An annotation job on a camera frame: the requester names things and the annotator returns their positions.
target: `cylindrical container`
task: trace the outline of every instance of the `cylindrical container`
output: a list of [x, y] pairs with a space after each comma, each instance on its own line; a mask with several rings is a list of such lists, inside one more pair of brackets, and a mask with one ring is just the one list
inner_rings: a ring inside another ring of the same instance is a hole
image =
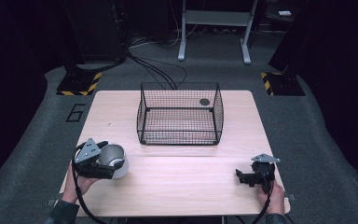
[[115, 171], [113, 179], [119, 179], [123, 177], [129, 170], [129, 162], [124, 152], [123, 147], [115, 144], [109, 144], [101, 149], [101, 154], [98, 159], [102, 165], [115, 166], [115, 164], [124, 161], [121, 168]]

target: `table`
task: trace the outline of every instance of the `table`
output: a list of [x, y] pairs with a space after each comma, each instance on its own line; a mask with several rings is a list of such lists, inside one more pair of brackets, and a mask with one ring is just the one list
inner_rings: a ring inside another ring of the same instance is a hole
[[203, 11], [186, 10], [186, 0], [182, 5], [182, 38], [179, 47], [178, 60], [183, 61], [186, 53], [186, 24], [204, 24], [204, 25], [227, 25], [246, 27], [245, 35], [240, 40], [243, 61], [245, 64], [251, 63], [248, 50], [248, 38], [251, 32], [252, 23], [255, 16], [255, 8], [258, 0], [253, 0], [250, 12], [224, 12], [224, 11]]
[[[249, 91], [221, 94], [225, 115], [219, 145], [147, 146], [136, 132], [141, 93], [98, 91], [78, 144], [92, 137], [121, 145], [130, 169], [121, 179], [96, 182], [84, 195], [89, 210], [96, 217], [258, 214], [256, 188], [240, 184], [235, 169], [250, 174], [252, 157], [272, 156], [269, 141]], [[278, 169], [275, 176], [282, 185]], [[289, 212], [287, 199], [285, 208]], [[82, 209], [77, 215], [86, 216]]]

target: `forearm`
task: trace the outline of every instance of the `forearm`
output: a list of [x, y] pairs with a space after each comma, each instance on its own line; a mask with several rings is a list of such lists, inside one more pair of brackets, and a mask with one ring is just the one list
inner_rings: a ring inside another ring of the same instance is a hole
[[79, 205], [59, 200], [50, 212], [45, 224], [72, 224], [75, 223]]
[[286, 219], [281, 214], [268, 214], [266, 216], [266, 224], [286, 224]]

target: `wire basket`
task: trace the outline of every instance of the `wire basket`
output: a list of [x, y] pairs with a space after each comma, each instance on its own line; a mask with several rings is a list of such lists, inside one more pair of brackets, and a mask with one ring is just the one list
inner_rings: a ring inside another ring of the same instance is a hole
[[141, 85], [137, 132], [144, 145], [217, 145], [223, 130], [218, 83]]

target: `gray carpet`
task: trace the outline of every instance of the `gray carpet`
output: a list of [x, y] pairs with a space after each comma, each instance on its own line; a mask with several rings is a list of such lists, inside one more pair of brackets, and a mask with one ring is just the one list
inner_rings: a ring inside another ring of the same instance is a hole
[[[282, 37], [260, 34], [250, 49], [252, 64], [242, 62], [237, 35], [199, 36], [188, 40], [186, 60], [177, 61], [179, 43], [167, 48], [148, 44], [131, 48], [137, 57], [182, 66], [187, 82], [218, 82], [222, 90], [248, 90], [254, 95], [269, 143], [291, 201], [295, 223], [358, 223], [358, 174], [343, 158], [324, 127], [324, 119], [307, 84], [306, 96], [268, 96], [260, 73], [272, 72], [270, 57]], [[175, 81], [183, 70], [154, 63]], [[88, 64], [96, 67], [101, 64]], [[68, 161], [90, 109], [91, 96], [58, 96], [56, 88], [65, 71], [46, 74], [48, 90], [41, 106], [5, 165], [0, 170], [0, 223], [43, 223], [57, 199]], [[105, 71], [96, 91], [140, 90], [141, 82], [154, 81], [131, 59]], [[65, 122], [72, 107], [81, 104], [79, 122]], [[250, 223], [255, 217], [243, 217]], [[92, 223], [87, 217], [78, 223]], [[229, 217], [228, 223], [240, 223]]]

